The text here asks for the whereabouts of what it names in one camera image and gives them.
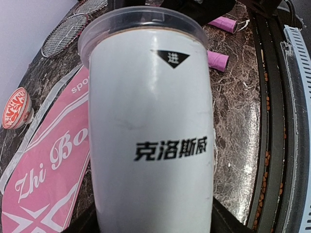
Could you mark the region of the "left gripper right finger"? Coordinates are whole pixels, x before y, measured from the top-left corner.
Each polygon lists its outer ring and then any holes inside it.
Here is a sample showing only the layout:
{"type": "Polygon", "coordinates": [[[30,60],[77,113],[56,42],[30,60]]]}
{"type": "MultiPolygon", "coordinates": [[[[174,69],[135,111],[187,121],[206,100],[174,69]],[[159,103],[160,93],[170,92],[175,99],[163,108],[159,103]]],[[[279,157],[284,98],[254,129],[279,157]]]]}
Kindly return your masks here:
{"type": "Polygon", "coordinates": [[[211,232],[252,233],[253,231],[239,222],[219,201],[213,201],[211,232]]]}

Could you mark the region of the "clear plastic tube lid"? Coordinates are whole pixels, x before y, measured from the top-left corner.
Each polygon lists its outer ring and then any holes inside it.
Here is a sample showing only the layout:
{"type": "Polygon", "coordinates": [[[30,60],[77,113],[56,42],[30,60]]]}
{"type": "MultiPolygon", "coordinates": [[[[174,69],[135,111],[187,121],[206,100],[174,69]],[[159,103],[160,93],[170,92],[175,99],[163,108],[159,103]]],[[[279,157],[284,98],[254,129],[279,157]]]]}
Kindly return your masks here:
{"type": "Polygon", "coordinates": [[[91,21],[78,40],[78,54],[85,67],[95,47],[106,38],[130,30],[169,30],[193,37],[204,47],[208,39],[203,30],[191,17],[162,7],[131,6],[112,10],[91,21]]]}

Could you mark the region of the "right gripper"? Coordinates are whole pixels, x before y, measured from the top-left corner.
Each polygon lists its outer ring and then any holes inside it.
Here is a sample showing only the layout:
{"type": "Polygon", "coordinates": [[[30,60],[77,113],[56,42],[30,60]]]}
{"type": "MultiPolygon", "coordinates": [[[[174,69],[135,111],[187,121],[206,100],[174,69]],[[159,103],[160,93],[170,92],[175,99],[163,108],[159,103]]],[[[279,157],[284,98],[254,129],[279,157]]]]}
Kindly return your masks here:
{"type": "Polygon", "coordinates": [[[160,6],[185,14],[198,24],[207,24],[230,12],[237,2],[265,17],[279,6],[279,0],[164,0],[160,6]]]}

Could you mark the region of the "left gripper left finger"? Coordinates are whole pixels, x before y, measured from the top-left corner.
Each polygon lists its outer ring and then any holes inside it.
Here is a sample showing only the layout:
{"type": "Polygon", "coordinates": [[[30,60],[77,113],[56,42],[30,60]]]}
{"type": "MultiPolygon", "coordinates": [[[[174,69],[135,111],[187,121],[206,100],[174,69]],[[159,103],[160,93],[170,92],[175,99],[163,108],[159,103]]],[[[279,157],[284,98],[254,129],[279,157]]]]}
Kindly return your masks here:
{"type": "Polygon", "coordinates": [[[66,229],[66,233],[99,233],[95,206],[89,206],[72,224],[66,229]]]}

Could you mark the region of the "white shuttlecock tube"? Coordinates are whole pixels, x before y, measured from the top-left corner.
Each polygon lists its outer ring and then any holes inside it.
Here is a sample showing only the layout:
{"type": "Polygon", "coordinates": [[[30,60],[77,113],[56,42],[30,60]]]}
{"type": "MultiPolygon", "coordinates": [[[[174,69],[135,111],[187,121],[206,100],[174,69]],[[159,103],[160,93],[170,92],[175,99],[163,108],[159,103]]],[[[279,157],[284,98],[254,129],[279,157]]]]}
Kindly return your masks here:
{"type": "Polygon", "coordinates": [[[90,57],[93,190],[103,233],[208,233],[213,113],[207,51],[169,30],[106,38],[90,57]]]}

